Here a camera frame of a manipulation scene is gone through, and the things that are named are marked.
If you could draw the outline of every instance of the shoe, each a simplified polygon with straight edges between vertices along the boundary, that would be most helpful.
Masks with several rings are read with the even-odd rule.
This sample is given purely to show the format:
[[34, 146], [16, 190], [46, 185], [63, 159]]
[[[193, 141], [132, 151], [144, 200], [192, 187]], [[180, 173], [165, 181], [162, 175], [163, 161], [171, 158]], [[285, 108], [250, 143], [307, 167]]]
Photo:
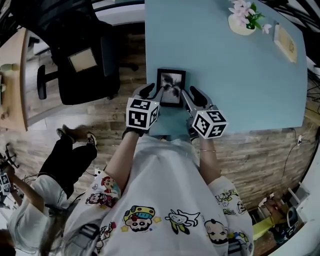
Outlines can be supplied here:
[[96, 137], [91, 132], [88, 132], [86, 134], [86, 137], [88, 139], [88, 144], [93, 145], [95, 147], [95, 149], [98, 151]]
[[67, 135], [71, 139], [72, 144], [76, 142], [76, 140], [73, 137], [71, 137], [65, 132], [65, 130], [63, 129], [63, 126], [62, 126], [62, 129], [61, 128], [56, 129], [56, 134], [58, 134], [60, 138], [62, 137], [62, 135]]

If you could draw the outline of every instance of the wall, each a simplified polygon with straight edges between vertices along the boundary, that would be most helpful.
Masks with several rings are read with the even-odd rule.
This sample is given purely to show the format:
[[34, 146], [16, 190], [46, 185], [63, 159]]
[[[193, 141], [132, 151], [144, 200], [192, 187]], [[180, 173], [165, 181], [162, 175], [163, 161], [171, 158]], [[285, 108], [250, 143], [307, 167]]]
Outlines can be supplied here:
[[317, 151], [312, 165], [302, 184], [310, 196], [303, 204], [303, 212], [308, 219], [304, 227], [287, 243], [273, 252], [272, 256], [303, 256], [311, 253], [320, 242], [320, 150]]

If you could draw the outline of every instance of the white t-shirt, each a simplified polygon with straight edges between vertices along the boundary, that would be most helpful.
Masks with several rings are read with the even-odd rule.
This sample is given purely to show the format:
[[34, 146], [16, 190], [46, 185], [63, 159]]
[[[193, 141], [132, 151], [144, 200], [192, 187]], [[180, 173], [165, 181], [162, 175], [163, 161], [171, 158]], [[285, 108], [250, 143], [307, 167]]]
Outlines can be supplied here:
[[[41, 175], [31, 187], [43, 197], [45, 204], [61, 208], [68, 205], [66, 193], [50, 176]], [[39, 211], [24, 196], [21, 206], [12, 213], [7, 228], [15, 248], [34, 254], [50, 224], [49, 209], [44, 207], [44, 212]]]
[[[206, 185], [197, 164], [191, 144], [143, 136], [122, 197], [101, 173], [66, 223], [62, 254], [224, 256], [233, 237], [250, 255], [252, 220], [234, 185], [223, 176]], [[100, 234], [80, 243], [78, 231], [89, 223]]]

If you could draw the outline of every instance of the floor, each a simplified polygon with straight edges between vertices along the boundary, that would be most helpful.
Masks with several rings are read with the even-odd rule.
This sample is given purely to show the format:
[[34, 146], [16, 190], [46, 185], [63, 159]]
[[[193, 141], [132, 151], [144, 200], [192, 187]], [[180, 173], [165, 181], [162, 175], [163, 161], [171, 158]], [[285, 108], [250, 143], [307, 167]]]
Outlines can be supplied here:
[[[97, 137], [98, 156], [88, 168], [93, 174], [95, 168], [103, 168], [109, 162], [121, 142], [124, 131], [125, 111], [128, 97], [146, 83], [146, 56], [144, 24], [117, 26], [121, 63], [136, 63], [139, 70], [120, 68], [121, 88], [118, 97], [71, 106], [41, 120], [29, 128], [28, 132], [0, 132], [0, 148], [11, 142], [17, 153], [20, 177], [39, 172], [58, 139], [56, 128], [66, 124], [70, 128], [83, 125], [84, 130], [92, 131]], [[61, 104], [58, 81], [48, 83], [46, 100], [39, 100], [36, 88], [37, 69], [45, 64], [47, 72], [56, 70], [50, 53], [28, 56], [26, 84], [28, 116]], [[318, 126], [305, 119], [302, 127], [229, 133], [216, 139], [217, 157], [222, 174], [232, 180], [248, 210], [257, 207], [262, 198], [271, 192], [281, 195], [288, 187], [298, 184], [309, 163], [315, 148], [315, 134]], [[296, 144], [298, 135], [304, 141]], [[199, 148], [199, 141], [194, 145]], [[82, 193], [93, 181], [93, 176], [84, 173], [75, 185], [74, 196]]]

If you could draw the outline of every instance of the photo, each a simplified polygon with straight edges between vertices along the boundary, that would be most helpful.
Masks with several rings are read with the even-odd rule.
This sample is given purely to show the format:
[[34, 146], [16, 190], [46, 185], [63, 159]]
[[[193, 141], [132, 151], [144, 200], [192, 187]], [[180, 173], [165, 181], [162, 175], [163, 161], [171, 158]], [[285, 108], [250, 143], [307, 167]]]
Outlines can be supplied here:
[[161, 106], [182, 107], [181, 90], [185, 88], [186, 72], [182, 70], [158, 69], [157, 88], [163, 87]]

